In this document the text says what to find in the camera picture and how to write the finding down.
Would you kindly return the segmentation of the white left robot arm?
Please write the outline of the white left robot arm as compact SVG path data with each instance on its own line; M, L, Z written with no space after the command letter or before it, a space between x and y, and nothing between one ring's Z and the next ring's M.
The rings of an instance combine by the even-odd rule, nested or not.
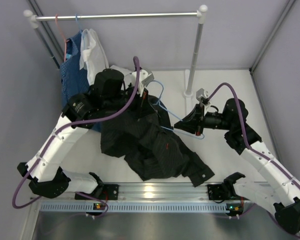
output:
M29 180L33 194L49 199L81 192L91 199L103 195L103 182L93 172L64 170L62 162L73 146L96 124L127 109L133 87L126 88L124 74L107 68L96 74L93 85L72 95L65 103L54 130L37 154L17 170Z

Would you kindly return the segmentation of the metal clothes rack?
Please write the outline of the metal clothes rack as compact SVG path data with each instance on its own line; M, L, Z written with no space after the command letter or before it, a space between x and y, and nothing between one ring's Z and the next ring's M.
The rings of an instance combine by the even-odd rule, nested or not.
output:
M51 43L53 43L56 47L56 53L61 53L61 47L57 43L57 39L53 34L52 30L50 29L48 24L44 24L44 22L54 21L54 20L61 20L61 21L72 21L75 19L78 20L108 20L108 19L147 19L147 18L182 18L182 17L196 17L198 19L196 37L195 37L195 44L194 44L194 51L191 60L190 70L188 71L188 78L185 79L186 88L184 92L185 98L189 99L193 95L193 82L194 76L197 66L198 54L200 49L201 37L203 32L203 26L206 21L206 16L208 12L208 7L206 5L201 5L198 10L195 12L166 12L166 13L124 13L124 14L99 14L99 15L80 15L78 17L71 15L71 16L43 16L41 13L39 5L35 0L29 0L28 4L30 5L31 9L24 10L23 16L28 20L30 26L38 35L39 39L41 40L42 44L48 51L50 58L54 61L55 65L59 67L59 63L57 58L55 57L52 49L50 48L49 44L45 40L45 37L40 32L39 27L42 26L43 29L46 31L47 36L49 37Z

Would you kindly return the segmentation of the light blue wire hanger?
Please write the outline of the light blue wire hanger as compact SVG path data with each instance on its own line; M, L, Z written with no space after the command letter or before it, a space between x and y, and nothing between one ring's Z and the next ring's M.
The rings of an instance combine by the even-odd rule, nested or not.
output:
M158 100L156 103L154 103L155 106L159 106L161 109L163 109L164 111L166 111L168 114L171 114L173 117L175 117L177 120L181 120L180 117L178 117L176 114L174 114L173 112L171 112L170 110L168 110L162 103L162 96L163 96L163 93L164 93L164 90L165 90L165 86L158 80L153 80L151 81L151 83L158 83L160 86L161 86L161 92L159 94L159 97L158 97ZM187 133L183 130L177 130L175 129L174 127L164 127L162 126L163 129L165 130L168 130L168 131L171 131L171 132L174 132L174 133L179 133L179 134L182 134L182 135L185 135L185 136L188 136L188 137L191 137L191 138L194 138L194 139L197 139L197 140L203 140L205 138L205 135L201 135L201 136L195 136L193 134L190 134L190 133Z

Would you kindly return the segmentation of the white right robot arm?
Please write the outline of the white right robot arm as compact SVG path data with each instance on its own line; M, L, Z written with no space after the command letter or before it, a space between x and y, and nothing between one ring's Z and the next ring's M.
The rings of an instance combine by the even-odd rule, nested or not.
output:
M222 183L222 192L229 198L249 199L270 213L287 233L300 232L300 181L270 153L262 138L247 123L248 110L240 99L230 98L223 111L206 110L207 100L195 105L176 129L200 136L204 129L225 130L226 143L249 162L267 181L263 187L249 181L243 173L233 173Z

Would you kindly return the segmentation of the black pinstriped shirt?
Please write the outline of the black pinstriped shirt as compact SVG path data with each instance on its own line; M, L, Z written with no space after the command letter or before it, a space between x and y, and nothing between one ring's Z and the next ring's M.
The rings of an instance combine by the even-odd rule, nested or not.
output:
M188 177L197 187L215 174L197 153L191 151L172 132L168 113L155 105L158 98L146 97L144 103L154 112L139 118L136 96L119 116L101 123L100 149L105 155L123 157L143 180Z

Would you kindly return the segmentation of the pink hanger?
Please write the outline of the pink hanger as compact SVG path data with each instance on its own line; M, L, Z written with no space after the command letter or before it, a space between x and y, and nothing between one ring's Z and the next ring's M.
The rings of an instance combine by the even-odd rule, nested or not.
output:
M64 43L63 62L66 62L67 61L67 43L68 43L68 39L65 37L65 34L64 34L62 28L60 27L58 19L59 19L59 15L56 14L54 22L55 22L57 30L58 30L58 32L59 32L59 34L60 34L60 36L63 40L63 43Z

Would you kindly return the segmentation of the blue checkered shirt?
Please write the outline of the blue checkered shirt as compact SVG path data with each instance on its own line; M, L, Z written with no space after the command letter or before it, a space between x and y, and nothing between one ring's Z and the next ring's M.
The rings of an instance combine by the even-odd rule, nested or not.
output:
M66 62L60 66L61 76L61 100L62 108L64 108L68 100L77 94L87 94L90 85L87 80L87 71L80 69L81 57L81 35L76 35L67 40L67 57Z

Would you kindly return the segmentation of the aluminium mounting rail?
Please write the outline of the aluminium mounting rail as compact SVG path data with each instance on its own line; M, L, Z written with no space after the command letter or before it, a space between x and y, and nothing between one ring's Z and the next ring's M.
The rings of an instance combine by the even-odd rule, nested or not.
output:
M168 202L220 202L239 201L239 197L228 197L226 187L221 182L206 182L194 187L189 182L121 182L101 183L92 193L68 190L63 186L43 191L52 197L39 196L32 193L34 200L87 200L93 197L110 202L126 203L168 203Z

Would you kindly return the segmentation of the white shirt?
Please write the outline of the white shirt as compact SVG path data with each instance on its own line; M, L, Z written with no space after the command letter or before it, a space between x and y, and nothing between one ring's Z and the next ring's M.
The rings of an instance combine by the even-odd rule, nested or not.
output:
M132 76L132 71L116 65L109 66L96 31L93 29L83 30L81 34L79 69L87 71L88 84L90 86L93 85L96 75L108 68L121 72L124 76L124 82L126 84L132 83L132 86L135 86L136 77Z

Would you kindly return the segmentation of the light blue hanger with shirt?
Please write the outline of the light blue hanger with shirt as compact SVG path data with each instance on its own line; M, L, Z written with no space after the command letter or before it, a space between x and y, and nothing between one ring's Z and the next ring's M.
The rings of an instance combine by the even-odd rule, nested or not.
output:
M75 14L75 22L78 26L79 33L80 33L80 36L81 36L81 45L82 45L83 49L86 49L88 47L88 45L87 45L88 42L87 42L87 39L85 39L86 35L84 34L84 30L82 28L81 23L79 22L77 14Z

